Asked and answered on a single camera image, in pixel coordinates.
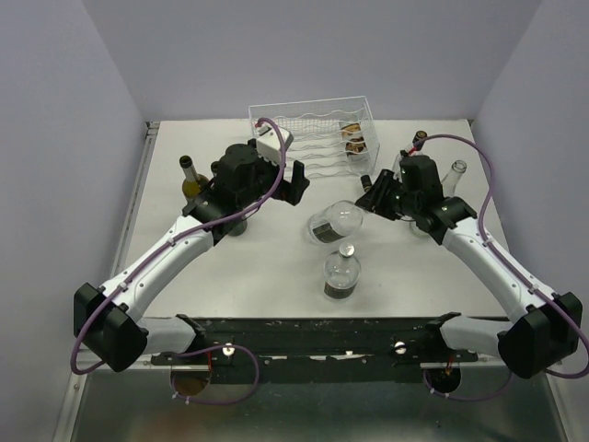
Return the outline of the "round clear bottle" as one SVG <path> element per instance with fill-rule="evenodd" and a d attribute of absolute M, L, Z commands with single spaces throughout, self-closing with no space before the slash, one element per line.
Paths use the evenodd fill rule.
<path fill-rule="evenodd" d="M 350 297 L 357 286 L 362 267 L 352 243 L 341 243 L 324 261 L 324 294 L 336 300 Z"/>
<path fill-rule="evenodd" d="M 313 214 L 307 229 L 315 242 L 331 244 L 353 235 L 363 221 L 364 211 L 353 202 L 342 200 Z"/>

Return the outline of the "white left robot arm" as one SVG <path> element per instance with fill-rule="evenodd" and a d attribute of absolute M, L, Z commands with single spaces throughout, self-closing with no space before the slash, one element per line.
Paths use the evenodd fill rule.
<path fill-rule="evenodd" d="M 228 147 L 216 163 L 214 177 L 183 208 L 154 246 L 99 287 L 89 283 L 74 295 L 75 344 L 70 368 L 82 346 L 115 372 L 142 355 L 173 353 L 185 364 L 197 362 L 204 342 L 189 320 L 175 316 L 148 319 L 144 314 L 161 291 L 192 261 L 243 227 L 248 215 L 269 199 L 297 205 L 309 185 L 302 163 L 292 178 L 283 177 L 293 137 L 283 131 Z"/>

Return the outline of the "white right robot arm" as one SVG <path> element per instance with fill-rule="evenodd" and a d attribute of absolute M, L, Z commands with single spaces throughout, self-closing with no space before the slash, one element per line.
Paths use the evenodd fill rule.
<path fill-rule="evenodd" d="M 487 233 L 459 197 L 447 197 L 436 163 L 404 157 L 398 176 L 389 169 L 356 201 L 368 213 L 394 221 L 404 216 L 462 261 L 497 299 L 507 320 L 481 320 L 448 313 L 423 338 L 424 352 L 442 361 L 469 350 L 499 357 L 519 378 L 532 378 L 576 352 L 583 305 L 560 295 L 518 263 Z"/>

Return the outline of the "clear square bottle brown label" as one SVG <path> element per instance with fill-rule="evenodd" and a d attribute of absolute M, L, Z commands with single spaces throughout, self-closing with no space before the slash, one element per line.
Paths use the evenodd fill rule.
<path fill-rule="evenodd" d="M 367 162 L 369 148 L 362 125 L 359 122 L 340 121 L 340 133 L 346 159 L 352 163 Z"/>

